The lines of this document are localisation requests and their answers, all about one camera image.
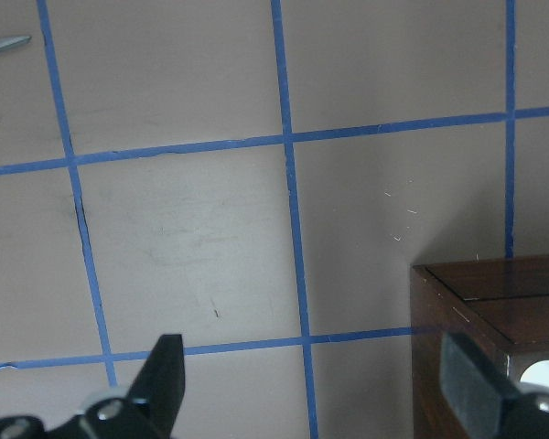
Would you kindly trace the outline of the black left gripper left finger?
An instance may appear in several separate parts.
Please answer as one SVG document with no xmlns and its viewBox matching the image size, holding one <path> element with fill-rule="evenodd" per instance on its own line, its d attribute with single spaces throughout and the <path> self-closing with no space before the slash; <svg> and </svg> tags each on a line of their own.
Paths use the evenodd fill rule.
<svg viewBox="0 0 549 439">
<path fill-rule="evenodd" d="M 170 438 L 186 389 L 183 339 L 162 335 L 126 393 L 161 438 Z"/>
</svg>

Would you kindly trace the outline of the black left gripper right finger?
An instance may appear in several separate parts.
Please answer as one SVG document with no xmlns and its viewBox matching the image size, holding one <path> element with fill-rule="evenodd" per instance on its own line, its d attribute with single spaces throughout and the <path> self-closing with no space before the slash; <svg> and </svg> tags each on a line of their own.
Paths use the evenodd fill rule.
<svg viewBox="0 0 549 439">
<path fill-rule="evenodd" d="M 507 376 L 464 333 L 443 336 L 440 388 L 460 421 L 500 421 L 520 395 Z"/>
</svg>

